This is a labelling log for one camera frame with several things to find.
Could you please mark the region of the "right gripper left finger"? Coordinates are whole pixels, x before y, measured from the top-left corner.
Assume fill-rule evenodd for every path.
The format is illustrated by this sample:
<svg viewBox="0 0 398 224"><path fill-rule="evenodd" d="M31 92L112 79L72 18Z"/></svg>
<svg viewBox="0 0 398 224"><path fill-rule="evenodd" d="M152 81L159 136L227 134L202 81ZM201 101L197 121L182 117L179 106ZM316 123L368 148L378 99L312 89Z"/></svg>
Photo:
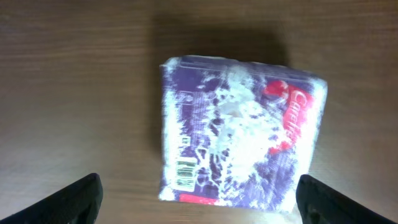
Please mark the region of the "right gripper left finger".
<svg viewBox="0 0 398 224"><path fill-rule="evenodd" d="M100 176L91 173L43 200L1 220L1 224L94 224L103 199Z"/></svg>

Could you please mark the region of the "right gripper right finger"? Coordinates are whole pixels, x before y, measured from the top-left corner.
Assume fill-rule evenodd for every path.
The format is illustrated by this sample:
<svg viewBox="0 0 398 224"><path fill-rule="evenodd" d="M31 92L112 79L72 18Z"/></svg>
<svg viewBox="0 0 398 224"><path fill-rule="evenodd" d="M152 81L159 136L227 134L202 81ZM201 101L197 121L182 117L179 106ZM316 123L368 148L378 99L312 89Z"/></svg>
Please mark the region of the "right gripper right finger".
<svg viewBox="0 0 398 224"><path fill-rule="evenodd" d="M300 177L296 201L303 224L395 224L308 174Z"/></svg>

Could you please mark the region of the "red purple tissue package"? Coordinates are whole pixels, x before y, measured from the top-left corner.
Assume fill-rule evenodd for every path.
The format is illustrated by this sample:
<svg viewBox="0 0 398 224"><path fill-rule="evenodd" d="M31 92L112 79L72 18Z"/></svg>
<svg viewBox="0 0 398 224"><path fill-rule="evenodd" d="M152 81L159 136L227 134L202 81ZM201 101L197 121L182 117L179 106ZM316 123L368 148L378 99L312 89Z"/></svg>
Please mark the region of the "red purple tissue package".
<svg viewBox="0 0 398 224"><path fill-rule="evenodd" d="M278 65L185 55L160 66L159 199L289 213L328 85Z"/></svg>

